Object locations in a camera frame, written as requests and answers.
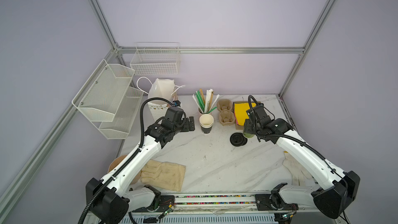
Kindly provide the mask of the green paper cup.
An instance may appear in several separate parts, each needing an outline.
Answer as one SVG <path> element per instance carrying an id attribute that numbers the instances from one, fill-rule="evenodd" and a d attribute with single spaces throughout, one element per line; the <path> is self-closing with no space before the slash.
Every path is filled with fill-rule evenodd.
<path id="1" fill-rule="evenodd" d="M 250 134 L 250 133 L 243 133 L 244 137 L 250 139 L 254 137 L 254 134 Z"/>

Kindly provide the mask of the black plastic cup lids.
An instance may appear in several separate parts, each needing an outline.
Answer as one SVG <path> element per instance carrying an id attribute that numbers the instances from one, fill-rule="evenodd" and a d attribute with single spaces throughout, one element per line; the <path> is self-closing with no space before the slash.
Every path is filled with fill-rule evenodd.
<path id="1" fill-rule="evenodd" d="M 247 144 L 248 139 L 242 133 L 233 133 L 230 136 L 230 143 L 235 147 L 244 146 Z"/>

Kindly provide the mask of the paper cups black sleeve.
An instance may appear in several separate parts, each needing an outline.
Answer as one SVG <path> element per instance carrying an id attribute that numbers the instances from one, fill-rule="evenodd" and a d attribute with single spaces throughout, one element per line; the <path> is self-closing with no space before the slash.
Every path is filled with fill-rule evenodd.
<path id="1" fill-rule="evenodd" d="M 201 130 L 204 134 L 209 134 L 214 124 L 214 118 L 210 114 L 203 114 L 199 118 Z"/>

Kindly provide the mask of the cartoon animal paper gift bag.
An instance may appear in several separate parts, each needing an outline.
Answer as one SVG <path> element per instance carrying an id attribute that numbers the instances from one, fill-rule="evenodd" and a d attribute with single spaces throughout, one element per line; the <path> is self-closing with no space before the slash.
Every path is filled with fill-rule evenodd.
<path id="1" fill-rule="evenodd" d="M 141 79 L 146 79 L 151 83 L 151 88 L 149 91 L 145 91 L 140 88 L 140 80 Z M 175 84 L 175 81 L 172 79 L 156 79 L 154 83 L 150 81 L 149 78 L 147 77 L 140 77 L 137 82 L 137 89 L 142 91 L 143 93 L 146 93 L 148 95 L 148 98 L 154 98 L 154 97 L 160 97 L 163 99 L 168 100 L 169 102 L 177 101 L 178 96 L 177 96 L 177 91 L 181 88 L 184 88 L 185 85 L 182 86 L 177 86 Z M 170 107 L 170 104 L 161 100 L 154 100 L 149 103 L 147 103 L 149 110 L 153 116 L 154 120 L 157 120 L 161 117 L 164 117 L 166 114 L 167 109 Z"/>

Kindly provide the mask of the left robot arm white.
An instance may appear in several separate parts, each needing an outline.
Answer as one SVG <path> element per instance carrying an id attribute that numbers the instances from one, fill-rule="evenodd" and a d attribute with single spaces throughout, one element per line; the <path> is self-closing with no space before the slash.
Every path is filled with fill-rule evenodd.
<path id="1" fill-rule="evenodd" d="M 89 212 L 102 224 L 118 224 L 130 211 L 132 199 L 126 197 L 130 182 L 144 165 L 182 131 L 187 117 L 184 110 L 172 103 L 164 117 L 144 129 L 140 109 L 141 140 L 112 172 L 101 179 L 92 178 L 86 184 L 86 207 L 78 223 L 83 224 Z"/>

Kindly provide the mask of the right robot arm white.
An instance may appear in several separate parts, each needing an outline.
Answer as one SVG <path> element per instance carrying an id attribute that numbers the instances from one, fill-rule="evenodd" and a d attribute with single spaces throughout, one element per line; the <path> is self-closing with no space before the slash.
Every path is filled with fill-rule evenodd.
<path id="1" fill-rule="evenodd" d="M 247 110 L 244 131 L 255 135 L 258 141 L 271 141 L 291 155 L 306 169 L 318 184 L 293 186 L 280 183 L 272 191 L 271 207 L 282 210 L 289 205 L 306 205 L 317 208 L 326 217 L 337 219 L 356 199 L 360 177 L 354 171 L 346 172 L 326 159 L 305 142 L 285 120 L 271 119 L 262 103 Z"/>

